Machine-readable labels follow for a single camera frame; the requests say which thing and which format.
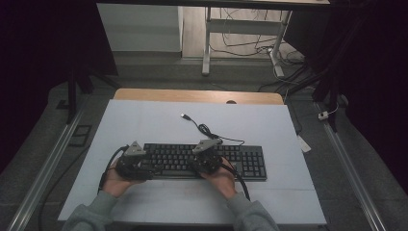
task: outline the white wall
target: white wall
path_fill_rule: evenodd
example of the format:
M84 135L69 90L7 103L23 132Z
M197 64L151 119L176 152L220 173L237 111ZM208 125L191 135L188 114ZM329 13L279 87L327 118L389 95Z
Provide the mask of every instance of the white wall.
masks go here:
M181 51L182 7L97 6L113 51Z

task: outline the table leg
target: table leg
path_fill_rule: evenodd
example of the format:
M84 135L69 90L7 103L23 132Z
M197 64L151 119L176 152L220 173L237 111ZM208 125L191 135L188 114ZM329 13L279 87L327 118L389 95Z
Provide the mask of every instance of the table leg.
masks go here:
M208 76L210 74L210 26L211 26L211 8L207 10L207 18L205 21L205 46L203 57L202 75Z
M279 46L280 46L280 44L282 42L282 38L285 35L285 31L286 31L286 28L288 26L289 18L291 17L291 13L292 13L292 11L285 12L285 16L283 17L283 20L281 22L281 26L279 28L279 32L278 32L278 35L277 35L276 40L275 40L275 44L273 45L272 51L269 52L269 56L270 56L270 59L272 60L272 64L273 64L273 69L275 71L274 74L276 74L276 77L278 77L278 78L285 76L283 71L282 71L282 67L279 64L277 54L279 52Z

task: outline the black keyboard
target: black keyboard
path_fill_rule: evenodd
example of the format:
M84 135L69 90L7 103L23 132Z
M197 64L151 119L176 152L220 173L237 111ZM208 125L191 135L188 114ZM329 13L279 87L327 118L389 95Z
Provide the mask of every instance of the black keyboard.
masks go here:
M189 160L194 159L192 150L196 144L146 143L143 149L148 159L143 160L144 167L162 167L155 179L193 179L200 176L191 169ZM262 146L216 145L213 149L233 165L243 180L265 181L265 168Z

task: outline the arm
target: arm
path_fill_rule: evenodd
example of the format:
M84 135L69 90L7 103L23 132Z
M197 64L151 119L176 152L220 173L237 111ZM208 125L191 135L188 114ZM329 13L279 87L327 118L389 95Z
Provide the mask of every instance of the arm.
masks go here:
M126 181L122 179L115 170L115 163L108 171L108 175L101 192L96 196L89 206L79 205L75 208L63 227L63 231L81 230L105 230L105 225L113 222L111 210L132 185L142 181Z
M223 164L231 165L223 159ZM220 168L212 175L201 173L201 176L210 181L213 186L227 199L227 206L235 215L234 230L266 230L278 231L273 218L259 201L250 202L242 192L235 190L235 179L231 172Z

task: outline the white tabletop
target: white tabletop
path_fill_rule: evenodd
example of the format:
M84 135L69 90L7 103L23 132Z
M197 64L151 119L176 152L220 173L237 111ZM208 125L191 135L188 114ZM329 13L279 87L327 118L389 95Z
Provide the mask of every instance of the white tabletop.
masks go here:
M246 186L251 200L259 200L278 224L326 223L286 106L135 100L110 101L59 220L66 220L77 205L93 201L100 176L119 147L133 141L143 146L207 139L180 114L205 123L220 136L263 147L268 180ZM222 196L201 179L152 180L133 186L120 198L113 218L154 224L233 222Z

